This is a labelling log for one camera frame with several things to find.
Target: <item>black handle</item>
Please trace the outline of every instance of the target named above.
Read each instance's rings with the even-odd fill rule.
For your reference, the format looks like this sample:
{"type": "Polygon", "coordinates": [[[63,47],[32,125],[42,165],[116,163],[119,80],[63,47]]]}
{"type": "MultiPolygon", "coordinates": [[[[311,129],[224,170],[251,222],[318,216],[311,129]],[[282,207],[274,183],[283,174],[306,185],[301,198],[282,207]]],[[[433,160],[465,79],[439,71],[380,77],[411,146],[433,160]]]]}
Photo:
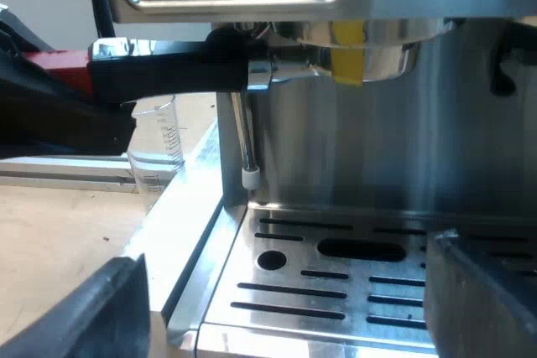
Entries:
{"type": "Polygon", "coordinates": [[[246,39],[217,30],[205,42],[160,41],[151,55],[93,60],[88,68],[99,104],[121,104],[149,96],[235,92],[248,84],[246,39]]]}

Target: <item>yellow tape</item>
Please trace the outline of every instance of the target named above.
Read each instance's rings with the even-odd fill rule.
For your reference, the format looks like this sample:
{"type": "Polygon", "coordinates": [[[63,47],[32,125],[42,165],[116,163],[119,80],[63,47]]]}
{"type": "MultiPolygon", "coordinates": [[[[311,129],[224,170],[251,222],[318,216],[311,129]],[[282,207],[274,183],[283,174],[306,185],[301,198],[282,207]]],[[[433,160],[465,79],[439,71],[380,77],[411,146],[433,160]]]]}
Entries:
{"type": "MultiPolygon", "coordinates": [[[[332,33],[338,44],[359,47],[365,43],[362,20],[335,21],[332,33]]],[[[361,86],[365,66],[363,49],[331,49],[332,78],[341,84],[361,86]]]]}

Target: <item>white wall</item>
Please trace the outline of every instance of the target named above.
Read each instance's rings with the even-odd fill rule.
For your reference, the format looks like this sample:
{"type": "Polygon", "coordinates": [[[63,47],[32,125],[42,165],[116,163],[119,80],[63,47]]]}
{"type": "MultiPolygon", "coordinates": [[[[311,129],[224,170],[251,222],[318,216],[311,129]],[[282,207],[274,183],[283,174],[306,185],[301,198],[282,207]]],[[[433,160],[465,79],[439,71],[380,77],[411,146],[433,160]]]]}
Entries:
{"type": "MultiPolygon", "coordinates": [[[[96,39],[91,0],[0,0],[56,49],[84,49],[96,39]]],[[[122,24],[118,36],[203,40],[209,24],[122,24]]]]}

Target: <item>drip tray grate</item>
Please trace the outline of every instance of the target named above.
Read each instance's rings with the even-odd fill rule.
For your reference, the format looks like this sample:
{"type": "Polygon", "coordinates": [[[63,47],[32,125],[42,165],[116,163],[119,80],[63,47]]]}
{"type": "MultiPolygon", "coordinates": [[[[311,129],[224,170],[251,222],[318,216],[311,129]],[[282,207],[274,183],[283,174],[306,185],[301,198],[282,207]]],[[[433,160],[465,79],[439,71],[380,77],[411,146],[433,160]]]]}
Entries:
{"type": "Polygon", "coordinates": [[[335,218],[249,210],[205,322],[433,354],[423,310],[426,235],[453,227],[537,282],[533,227],[335,218]],[[279,264],[267,266],[268,255],[279,264]]]}

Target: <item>circular hole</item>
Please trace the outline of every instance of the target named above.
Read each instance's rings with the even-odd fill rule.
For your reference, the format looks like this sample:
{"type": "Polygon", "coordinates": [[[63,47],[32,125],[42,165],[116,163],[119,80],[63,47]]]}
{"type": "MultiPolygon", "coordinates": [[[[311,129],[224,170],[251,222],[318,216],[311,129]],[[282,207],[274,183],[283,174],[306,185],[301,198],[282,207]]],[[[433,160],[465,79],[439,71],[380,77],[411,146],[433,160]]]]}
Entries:
{"type": "Polygon", "coordinates": [[[285,266],[287,257],[282,252],[268,251],[258,257],[258,265],[265,270],[278,270],[285,266]]]}

